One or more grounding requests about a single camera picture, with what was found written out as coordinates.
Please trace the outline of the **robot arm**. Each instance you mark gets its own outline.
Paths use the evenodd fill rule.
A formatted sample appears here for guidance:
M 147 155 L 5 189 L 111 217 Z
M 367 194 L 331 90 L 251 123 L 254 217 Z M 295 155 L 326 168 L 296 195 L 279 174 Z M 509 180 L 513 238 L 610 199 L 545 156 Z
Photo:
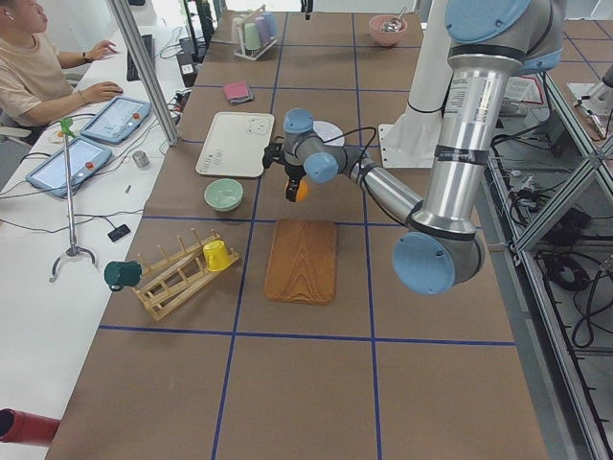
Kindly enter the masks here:
M 305 20 L 308 21 L 314 10 L 313 0 L 301 0 L 301 13 L 305 16 Z
M 563 1 L 451 1 L 443 27 L 452 75 L 430 183 L 419 196 L 361 149 L 327 145 L 302 109 L 284 117 L 284 141 L 265 164 L 284 165 L 293 201 L 304 176 L 326 183 L 343 174 L 396 221 L 409 228 L 394 249 L 400 281 L 434 295 L 480 270 L 485 250 L 471 213 L 499 110 L 510 78 L 557 66 L 562 51 Z

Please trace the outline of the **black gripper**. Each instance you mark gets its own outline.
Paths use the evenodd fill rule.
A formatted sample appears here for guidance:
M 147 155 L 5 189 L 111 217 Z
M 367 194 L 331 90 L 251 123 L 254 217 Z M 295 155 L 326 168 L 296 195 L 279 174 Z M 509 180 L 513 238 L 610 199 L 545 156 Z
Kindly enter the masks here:
M 288 181 L 285 185 L 285 198 L 288 201 L 296 201 L 298 191 L 303 188 L 303 177 L 305 170 L 302 165 L 285 164 L 284 171 L 288 176 Z

